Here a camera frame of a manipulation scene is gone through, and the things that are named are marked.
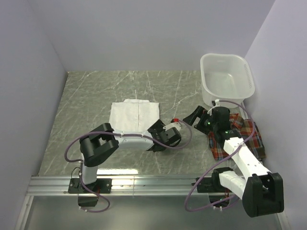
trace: table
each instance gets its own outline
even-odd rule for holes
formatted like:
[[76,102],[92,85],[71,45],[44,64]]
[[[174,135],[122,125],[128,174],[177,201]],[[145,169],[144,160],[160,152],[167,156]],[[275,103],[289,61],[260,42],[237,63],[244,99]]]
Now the table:
[[[70,175],[77,163],[67,163],[66,146],[77,136],[109,121],[113,102],[125,99],[145,99],[159,102],[160,118],[168,124],[173,117],[184,118],[198,105],[206,106],[201,97],[200,71],[73,71],[59,104],[50,139],[39,175]],[[186,128],[180,131],[184,143]],[[68,157],[80,158],[79,144],[72,146]],[[120,149],[102,165],[98,174],[201,174],[215,164],[208,138],[193,129],[193,139],[181,150],[153,153],[135,149]],[[220,167],[236,169],[232,160]]]

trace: folded plaid shirt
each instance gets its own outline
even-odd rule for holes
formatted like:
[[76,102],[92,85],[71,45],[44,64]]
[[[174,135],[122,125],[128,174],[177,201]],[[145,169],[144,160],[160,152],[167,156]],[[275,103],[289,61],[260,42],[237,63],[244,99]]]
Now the folded plaid shirt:
[[[251,120],[244,120],[239,114],[231,114],[229,120],[232,122],[231,128],[236,129],[242,136],[246,139],[253,131],[253,124]],[[216,161],[220,161],[228,156],[228,154],[216,143],[214,139],[213,132],[208,134],[209,137],[209,147]],[[249,150],[255,155],[257,159],[265,158],[264,145],[258,127],[256,126],[256,131],[253,137],[246,143]]]

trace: white wall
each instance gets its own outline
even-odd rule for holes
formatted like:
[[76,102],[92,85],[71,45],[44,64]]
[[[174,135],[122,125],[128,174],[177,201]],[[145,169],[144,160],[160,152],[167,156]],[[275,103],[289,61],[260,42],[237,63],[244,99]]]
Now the white wall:
[[67,70],[190,70],[245,56],[274,0],[29,0]]
[[15,226],[38,172],[66,72],[26,0],[0,6],[0,229]]
[[265,164],[284,182],[294,230],[307,225],[307,1],[276,0],[246,55],[256,92],[247,108],[259,126]]

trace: white cloth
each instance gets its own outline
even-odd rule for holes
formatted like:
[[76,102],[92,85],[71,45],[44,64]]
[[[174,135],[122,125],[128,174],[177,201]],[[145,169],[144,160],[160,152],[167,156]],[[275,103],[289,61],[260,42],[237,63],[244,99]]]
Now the white cloth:
[[121,131],[145,131],[160,117],[159,103],[148,100],[126,99],[112,103],[110,120],[112,128]]

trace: white plastic bin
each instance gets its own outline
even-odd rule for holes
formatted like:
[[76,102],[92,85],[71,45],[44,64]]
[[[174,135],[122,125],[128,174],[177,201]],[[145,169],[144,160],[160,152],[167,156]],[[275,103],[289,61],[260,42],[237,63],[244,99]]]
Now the white plastic bin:
[[[206,54],[201,57],[201,93],[212,107],[216,99],[242,103],[255,92],[254,81],[246,60],[238,55]],[[228,108],[237,107],[221,103]]]

